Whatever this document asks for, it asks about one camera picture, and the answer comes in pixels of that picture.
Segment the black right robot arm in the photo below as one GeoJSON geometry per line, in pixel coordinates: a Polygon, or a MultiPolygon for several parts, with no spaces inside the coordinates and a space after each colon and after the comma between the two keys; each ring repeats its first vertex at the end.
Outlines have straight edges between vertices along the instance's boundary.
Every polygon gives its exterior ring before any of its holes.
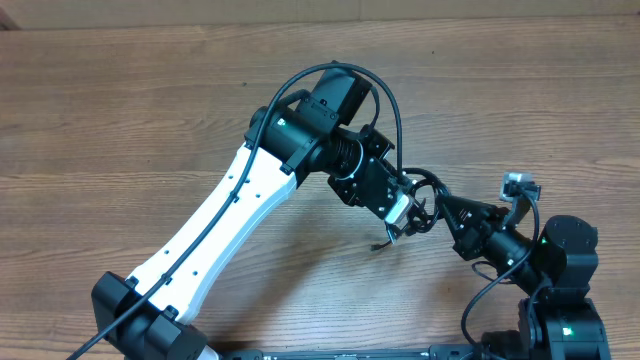
{"type": "Polygon", "coordinates": [[[475,306],[489,291],[508,280],[526,293],[518,304],[515,330],[486,332],[466,339],[475,359],[610,358],[604,323],[588,298],[598,266],[598,231],[584,220],[557,215],[536,222],[527,238],[517,230],[527,214],[539,213],[529,194],[516,195],[511,208],[452,195],[436,199],[464,260],[490,264],[497,272],[470,301],[475,306]]]}

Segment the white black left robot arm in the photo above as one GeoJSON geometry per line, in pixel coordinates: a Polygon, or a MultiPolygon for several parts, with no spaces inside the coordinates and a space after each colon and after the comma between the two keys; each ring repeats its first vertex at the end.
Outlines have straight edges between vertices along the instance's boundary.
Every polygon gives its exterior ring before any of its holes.
{"type": "Polygon", "coordinates": [[[367,97],[391,98],[388,85],[357,65],[313,67],[315,87],[289,79],[256,111],[243,144],[212,193],[153,256],[120,277],[104,274],[91,300],[97,339],[128,359],[213,359],[194,326],[220,273],[255,228],[314,172],[349,206],[369,209],[394,233],[414,198],[400,162],[400,140],[373,124],[349,124],[367,97]]]}

